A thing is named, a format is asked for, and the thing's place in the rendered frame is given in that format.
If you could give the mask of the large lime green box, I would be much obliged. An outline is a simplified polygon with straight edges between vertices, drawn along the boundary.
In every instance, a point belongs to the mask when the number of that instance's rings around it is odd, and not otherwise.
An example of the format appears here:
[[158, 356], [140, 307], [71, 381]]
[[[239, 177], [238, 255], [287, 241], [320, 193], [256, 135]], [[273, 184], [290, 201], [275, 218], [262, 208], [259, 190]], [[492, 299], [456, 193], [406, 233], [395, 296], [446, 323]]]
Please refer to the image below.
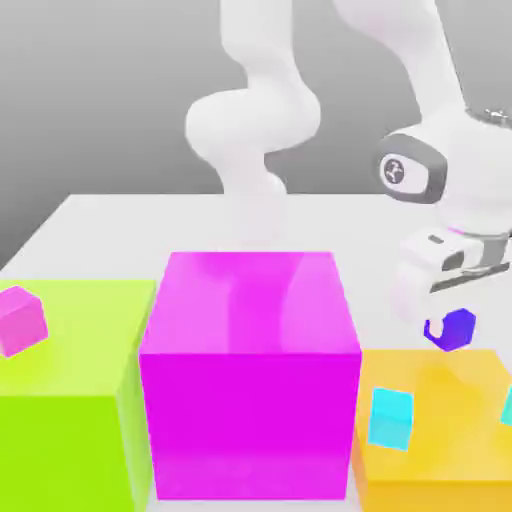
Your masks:
[[48, 338], [0, 356], [0, 512], [145, 512], [151, 280], [26, 280]]

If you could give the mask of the small pink cube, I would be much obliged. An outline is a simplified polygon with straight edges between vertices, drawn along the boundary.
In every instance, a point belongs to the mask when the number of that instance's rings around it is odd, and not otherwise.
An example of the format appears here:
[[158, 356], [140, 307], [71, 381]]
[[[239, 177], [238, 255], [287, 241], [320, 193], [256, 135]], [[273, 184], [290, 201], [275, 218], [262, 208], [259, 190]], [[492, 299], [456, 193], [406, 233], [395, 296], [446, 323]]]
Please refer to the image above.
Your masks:
[[21, 286], [0, 292], [0, 353], [11, 357], [45, 340], [48, 327], [39, 297]]

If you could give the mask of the small blue cube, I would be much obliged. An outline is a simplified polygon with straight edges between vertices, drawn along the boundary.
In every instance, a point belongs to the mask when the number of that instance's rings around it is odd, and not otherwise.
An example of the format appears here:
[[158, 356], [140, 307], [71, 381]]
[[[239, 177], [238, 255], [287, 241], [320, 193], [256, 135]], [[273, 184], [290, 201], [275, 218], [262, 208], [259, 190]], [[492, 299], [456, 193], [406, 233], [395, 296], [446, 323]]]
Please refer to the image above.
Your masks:
[[452, 352], [471, 343], [476, 316], [465, 308], [451, 311], [443, 318], [442, 332], [439, 336], [431, 332], [430, 324], [429, 320], [424, 323], [424, 337], [444, 352]]

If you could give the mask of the large orange box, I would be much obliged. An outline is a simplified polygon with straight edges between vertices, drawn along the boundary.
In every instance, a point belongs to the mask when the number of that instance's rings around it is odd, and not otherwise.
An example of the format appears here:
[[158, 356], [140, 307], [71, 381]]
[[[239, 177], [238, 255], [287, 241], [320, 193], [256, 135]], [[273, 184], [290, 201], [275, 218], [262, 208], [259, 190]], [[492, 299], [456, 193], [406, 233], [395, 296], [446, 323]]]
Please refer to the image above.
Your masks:
[[[352, 467], [362, 512], [512, 512], [512, 375], [492, 350], [367, 350]], [[406, 451], [368, 443], [374, 388], [414, 396]]]

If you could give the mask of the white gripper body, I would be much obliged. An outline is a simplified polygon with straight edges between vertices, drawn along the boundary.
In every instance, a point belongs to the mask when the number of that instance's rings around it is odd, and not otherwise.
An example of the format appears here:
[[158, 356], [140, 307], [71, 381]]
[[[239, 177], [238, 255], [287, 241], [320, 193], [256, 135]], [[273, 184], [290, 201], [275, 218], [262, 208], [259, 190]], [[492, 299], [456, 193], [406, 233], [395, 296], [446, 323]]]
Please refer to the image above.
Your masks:
[[393, 286], [397, 314], [409, 322], [431, 320], [436, 309], [447, 314], [450, 309], [443, 309], [436, 303], [441, 294], [466, 283], [505, 273], [509, 268], [508, 261], [484, 267], [451, 270], [428, 267], [410, 260], [401, 261], [396, 269]]

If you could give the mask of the large magenta box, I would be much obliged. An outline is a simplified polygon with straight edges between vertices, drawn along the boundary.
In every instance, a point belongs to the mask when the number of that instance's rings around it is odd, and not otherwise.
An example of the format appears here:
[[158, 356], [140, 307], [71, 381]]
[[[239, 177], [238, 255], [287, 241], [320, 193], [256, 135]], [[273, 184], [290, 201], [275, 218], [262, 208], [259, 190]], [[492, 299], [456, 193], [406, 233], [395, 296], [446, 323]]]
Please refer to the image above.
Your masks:
[[175, 252], [139, 360], [162, 500], [341, 500], [362, 353], [329, 252]]

